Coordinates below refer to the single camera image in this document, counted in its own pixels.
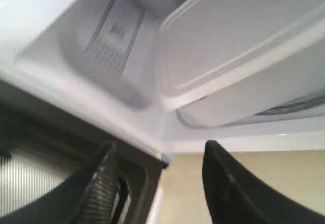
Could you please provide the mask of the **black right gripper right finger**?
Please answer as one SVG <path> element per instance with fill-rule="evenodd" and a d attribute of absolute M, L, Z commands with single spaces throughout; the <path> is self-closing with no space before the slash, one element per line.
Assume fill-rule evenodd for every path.
<path fill-rule="evenodd" d="M 202 165 L 212 223 L 281 223 L 279 193 L 249 172 L 218 142 L 205 145 Z"/>

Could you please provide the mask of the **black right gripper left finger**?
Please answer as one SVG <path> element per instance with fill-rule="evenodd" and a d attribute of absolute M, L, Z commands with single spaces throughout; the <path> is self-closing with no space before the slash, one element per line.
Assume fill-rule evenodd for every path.
<path fill-rule="evenodd" d="M 118 192 L 118 156 L 114 143 L 105 143 L 87 164 L 87 183 L 78 223 L 111 223 Z"/>

